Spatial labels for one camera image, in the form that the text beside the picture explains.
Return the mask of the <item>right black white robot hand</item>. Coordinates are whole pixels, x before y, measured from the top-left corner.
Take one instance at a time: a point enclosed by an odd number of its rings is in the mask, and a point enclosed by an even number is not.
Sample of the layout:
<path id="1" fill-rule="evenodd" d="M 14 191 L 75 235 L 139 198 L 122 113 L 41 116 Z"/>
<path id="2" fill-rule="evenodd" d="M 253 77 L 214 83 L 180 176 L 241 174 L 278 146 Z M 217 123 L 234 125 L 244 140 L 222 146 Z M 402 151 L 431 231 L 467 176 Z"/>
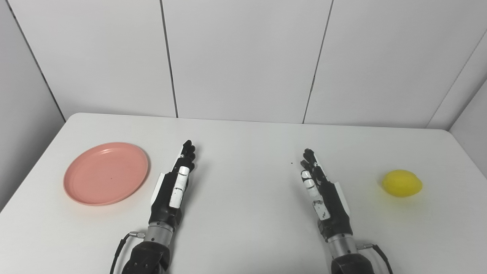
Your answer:
<path id="1" fill-rule="evenodd" d="M 338 182 L 331 182 L 315 152 L 306 148 L 301 161 L 301 178 L 318 215 L 320 234 L 328 240 L 336 235 L 353 235 L 350 210 Z"/>

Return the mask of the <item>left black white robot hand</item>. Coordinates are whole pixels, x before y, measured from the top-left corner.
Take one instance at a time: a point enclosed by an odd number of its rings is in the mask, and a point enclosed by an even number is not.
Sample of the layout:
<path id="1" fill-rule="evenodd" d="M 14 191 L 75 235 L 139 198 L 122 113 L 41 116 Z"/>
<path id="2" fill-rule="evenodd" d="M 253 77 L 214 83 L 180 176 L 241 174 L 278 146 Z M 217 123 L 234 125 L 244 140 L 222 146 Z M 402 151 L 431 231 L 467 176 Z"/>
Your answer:
<path id="1" fill-rule="evenodd" d="M 163 174 L 154 189 L 149 224 L 167 224 L 176 229 L 183 216 L 181 204 L 195 168 L 196 147 L 188 139 L 181 147 L 172 170 Z"/>

